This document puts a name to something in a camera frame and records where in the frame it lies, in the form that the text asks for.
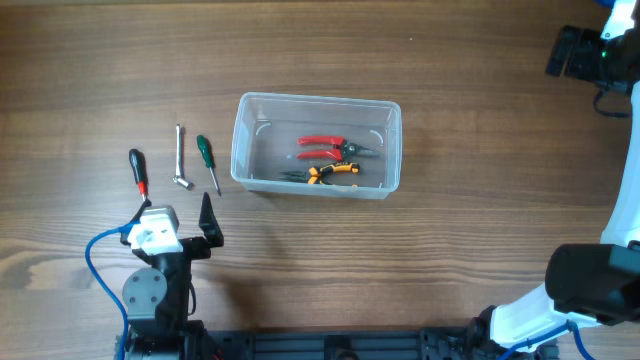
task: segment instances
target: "red pliers handle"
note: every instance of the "red pliers handle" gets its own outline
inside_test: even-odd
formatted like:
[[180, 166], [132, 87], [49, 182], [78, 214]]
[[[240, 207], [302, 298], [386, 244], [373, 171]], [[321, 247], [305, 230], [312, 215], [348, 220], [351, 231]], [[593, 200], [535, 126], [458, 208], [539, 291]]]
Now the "red pliers handle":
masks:
[[317, 136], [303, 136], [298, 139], [298, 145], [314, 145], [314, 144], [327, 144], [333, 146], [333, 149], [329, 150], [311, 150], [298, 154], [298, 159], [317, 159], [317, 158], [329, 158], [335, 161], [342, 161], [342, 149], [340, 146], [345, 142], [343, 136], [331, 136], [331, 135], [317, 135]]
[[303, 136], [298, 138], [298, 145], [313, 145], [313, 144], [327, 144], [333, 146], [340, 146], [344, 142], [343, 136], [332, 135], [315, 135], [315, 136]]

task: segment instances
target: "metal tool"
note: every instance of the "metal tool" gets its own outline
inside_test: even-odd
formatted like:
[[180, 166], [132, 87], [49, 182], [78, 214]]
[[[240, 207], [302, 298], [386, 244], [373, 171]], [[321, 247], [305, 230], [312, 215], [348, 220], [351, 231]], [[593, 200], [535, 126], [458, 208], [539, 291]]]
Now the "metal tool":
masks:
[[216, 172], [213, 170], [215, 164], [213, 163], [213, 155], [211, 154], [211, 144], [209, 144], [209, 140], [203, 135], [198, 135], [197, 137], [198, 149], [202, 153], [202, 158], [204, 159], [204, 164], [209, 168], [209, 172], [211, 172], [211, 177], [213, 178], [213, 185], [216, 187], [216, 191], [218, 192], [218, 196], [222, 196], [220, 193], [220, 187], [218, 186], [218, 179], [216, 178]]
[[184, 178], [182, 173], [182, 130], [180, 124], [176, 125], [176, 176], [173, 177], [173, 182], [182, 186], [187, 190], [191, 190], [193, 183]]
[[315, 135], [303, 136], [298, 139], [298, 145], [327, 144], [333, 149], [311, 150], [298, 154], [298, 159], [328, 158], [336, 161], [346, 161], [351, 156], [380, 156], [379, 153], [354, 143], [348, 143], [342, 136]]
[[138, 149], [129, 150], [129, 163], [133, 169], [133, 179], [138, 185], [142, 201], [147, 201], [147, 172], [145, 171], [144, 155]]
[[322, 178], [325, 175], [338, 172], [352, 172], [357, 174], [360, 172], [360, 165], [357, 163], [342, 162], [323, 167], [314, 166], [309, 169], [309, 171], [284, 171], [281, 172], [283, 176], [281, 176], [280, 179], [307, 184], [333, 185], [324, 181]]

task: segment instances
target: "pliers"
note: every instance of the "pliers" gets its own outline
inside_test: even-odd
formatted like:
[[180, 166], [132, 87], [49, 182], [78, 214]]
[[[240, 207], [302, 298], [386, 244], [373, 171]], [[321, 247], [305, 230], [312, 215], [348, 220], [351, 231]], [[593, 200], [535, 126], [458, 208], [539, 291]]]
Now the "pliers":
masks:
[[342, 136], [317, 135], [303, 136], [298, 139], [298, 145], [328, 144], [331, 150], [311, 150], [298, 154], [298, 159], [329, 158], [336, 161], [346, 161], [351, 156], [380, 156], [377, 152], [354, 143], [348, 143]]
[[323, 167], [314, 166], [309, 169], [309, 171], [284, 171], [281, 172], [283, 176], [281, 176], [280, 179], [307, 184], [333, 185], [322, 180], [322, 177], [334, 172], [352, 172], [357, 174], [360, 172], [360, 165], [357, 163], [339, 162]]

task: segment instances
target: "red-handled pliers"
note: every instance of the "red-handled pliers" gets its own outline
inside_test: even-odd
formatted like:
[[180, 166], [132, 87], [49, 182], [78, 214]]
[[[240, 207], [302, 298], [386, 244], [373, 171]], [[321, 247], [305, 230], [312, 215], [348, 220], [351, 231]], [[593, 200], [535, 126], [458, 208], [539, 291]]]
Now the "red-handled pliers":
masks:
[[311, 150], [298, 154], [298, 159], [327, 158], [346, 161], [351, 156], [380, 156], [377, 152], [354, 143], [347, 143], [343, 136], [315, 135], [298, 138], [298, 145], [327, 144], [333, 149]]

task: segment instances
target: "transparent plastic container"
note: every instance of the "transparent plastic container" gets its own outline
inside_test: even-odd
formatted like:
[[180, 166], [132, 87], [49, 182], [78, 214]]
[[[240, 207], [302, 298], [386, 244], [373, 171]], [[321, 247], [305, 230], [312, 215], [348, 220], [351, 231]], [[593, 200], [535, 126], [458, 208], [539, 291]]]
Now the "transparent plastic container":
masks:
[[[346, 159], [360, 164], [360, 172], [323, 178], [335, 186], [280, 180], [283, 171], [307, 171], [335, 162], [296, 158], [301, 152], [331, 149], [299, 146], [298, 138], [307, 135], [342, 136], [380, 156]], [[384, 199], [398, 188], [401, 165], [402, 115], [394, 102], [270, 93], [246, 93], [240, 100], [231, 176], [247, 190]]]

